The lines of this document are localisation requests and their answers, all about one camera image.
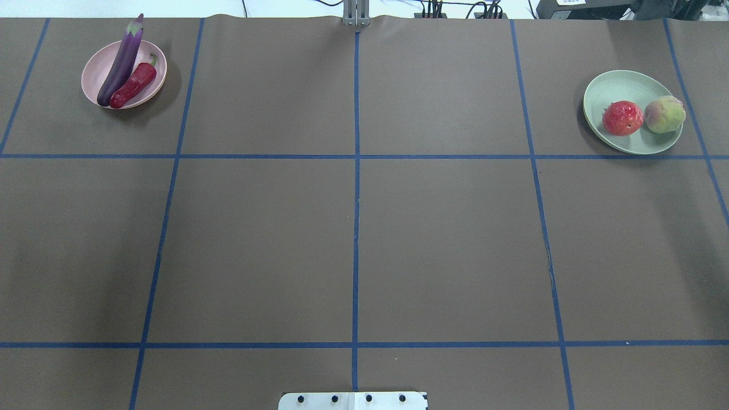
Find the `pink plate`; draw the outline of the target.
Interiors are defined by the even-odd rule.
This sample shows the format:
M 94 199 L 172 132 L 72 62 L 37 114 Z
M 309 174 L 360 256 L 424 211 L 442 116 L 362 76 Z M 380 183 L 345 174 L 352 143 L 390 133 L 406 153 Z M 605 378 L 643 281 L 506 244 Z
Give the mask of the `pink plate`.
M 121 41 L 119 40 L 102 47 L 102 49 L 89 58 L 83 69 L 83 73 L 81 73 L 81 90 L 83 90 L 86 98 L 96 106 L 99 105 L 97 101 L 99 90 L 101 90 L 101 86 L 111 70 L 120 45 Z M 134 65 L 137 66 L 141 62 L 153 62 L 153 55 L 156 56 L 154 68 L 157 72 L 154 80 L 122 106 L 122 110 L 140 106 L 153 99 L 166 82 L 167 58 L 164 52 L 162 52 L 162 49 L 157 47 L 156 44 L 143 40 L 137 51 Z

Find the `black power strip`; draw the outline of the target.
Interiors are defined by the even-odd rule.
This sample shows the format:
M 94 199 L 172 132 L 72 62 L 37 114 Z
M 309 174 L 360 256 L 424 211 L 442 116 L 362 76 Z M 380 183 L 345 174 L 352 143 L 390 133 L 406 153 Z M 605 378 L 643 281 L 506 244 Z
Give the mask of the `black power strip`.
M 421 10 L 414 18 L 424 19 L 461 19 L 464 20 L 505 20 L 507 13 L 501 1 L 416 1 Z

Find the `red pomegranate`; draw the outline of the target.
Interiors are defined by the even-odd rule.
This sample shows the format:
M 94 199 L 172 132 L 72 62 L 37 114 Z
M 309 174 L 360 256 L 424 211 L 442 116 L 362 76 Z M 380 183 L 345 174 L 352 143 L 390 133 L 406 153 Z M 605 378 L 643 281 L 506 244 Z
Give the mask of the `red pomegranate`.
M 638 104 L 622 100 L 604 109 L 603 128 L 617 137 L 627 137 L 637 132 L 645 122 L 645 114 Z

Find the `black box top right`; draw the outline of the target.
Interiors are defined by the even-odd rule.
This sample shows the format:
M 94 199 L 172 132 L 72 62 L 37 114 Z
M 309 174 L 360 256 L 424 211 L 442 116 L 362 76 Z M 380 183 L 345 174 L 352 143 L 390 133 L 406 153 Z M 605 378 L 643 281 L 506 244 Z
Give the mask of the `black box top right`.
M 535 15 L 540 20 L 674 19 L 697 21 L 713 1 L 539 1 Z

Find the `aluminium frame post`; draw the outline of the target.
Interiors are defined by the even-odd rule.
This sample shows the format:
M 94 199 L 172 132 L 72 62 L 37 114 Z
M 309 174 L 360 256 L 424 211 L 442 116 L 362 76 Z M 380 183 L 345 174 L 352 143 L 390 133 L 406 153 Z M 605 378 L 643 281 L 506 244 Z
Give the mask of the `aluminium frame post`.
M 343 25 L 346 27 L 366 27 L 371 22 L 369 0 L 344 0 Z

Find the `purple eggplant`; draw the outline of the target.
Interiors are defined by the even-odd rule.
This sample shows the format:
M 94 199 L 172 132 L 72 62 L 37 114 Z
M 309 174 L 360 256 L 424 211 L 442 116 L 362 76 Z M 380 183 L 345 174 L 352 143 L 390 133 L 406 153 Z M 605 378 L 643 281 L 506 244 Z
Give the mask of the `purple eggplant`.
M 144 33 L 144 14 L 131 20 L 126 26 L 125 34 L 122 37 L 119 49 L 112 63 L 106 80 L 102 84 L 97 103 L 99 106 L 108 107 L 114 93 L 126 83 L 133 72 L 134 62 L 141 45 Z

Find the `red chili pepper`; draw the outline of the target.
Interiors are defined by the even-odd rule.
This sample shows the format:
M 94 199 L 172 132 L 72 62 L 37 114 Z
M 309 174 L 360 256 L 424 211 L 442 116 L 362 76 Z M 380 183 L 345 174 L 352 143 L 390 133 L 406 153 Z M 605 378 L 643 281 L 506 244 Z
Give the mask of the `red chili pepper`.
M 150 54 L 151 61 L 144 61 L 133 70 L 130 77 L 116 92 L 113 93 L 109 106 L 112 109 L 121 109 L 130 99 L 136 97 L 150 85 L 157 77 L 157 55 Z

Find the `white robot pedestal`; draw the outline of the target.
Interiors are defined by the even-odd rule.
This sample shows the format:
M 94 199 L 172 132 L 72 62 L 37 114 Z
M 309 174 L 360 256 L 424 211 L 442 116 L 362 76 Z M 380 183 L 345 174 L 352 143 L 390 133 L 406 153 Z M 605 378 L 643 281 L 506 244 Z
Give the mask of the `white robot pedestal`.
M 290 392 L 282 395 L 278 409 L 428 409 L 426 392 Z

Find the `light green plate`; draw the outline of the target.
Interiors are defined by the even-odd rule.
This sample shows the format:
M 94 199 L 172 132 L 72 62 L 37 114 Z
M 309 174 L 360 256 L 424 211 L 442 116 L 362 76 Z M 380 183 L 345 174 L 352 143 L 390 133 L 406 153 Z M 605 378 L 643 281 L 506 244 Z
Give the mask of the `light green plate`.
M 653 133 L 644 123 L 637 132 L 627 137 L 617 137 L 603 128 L 602 117 L 604 109 L 611 103 L 622 100 L 638 104 L 645 114 L 650 102 L 668 95 L 672 96 L 672 93 L 648 75 L 630 70 L 613 70 L 601 73 L 588 84 L 581 107 L 588 126 L 609 147 L 631 155 L 656 155 L 668 150 L 679 140 L 684 122 L 681 128 L 671 133 Z

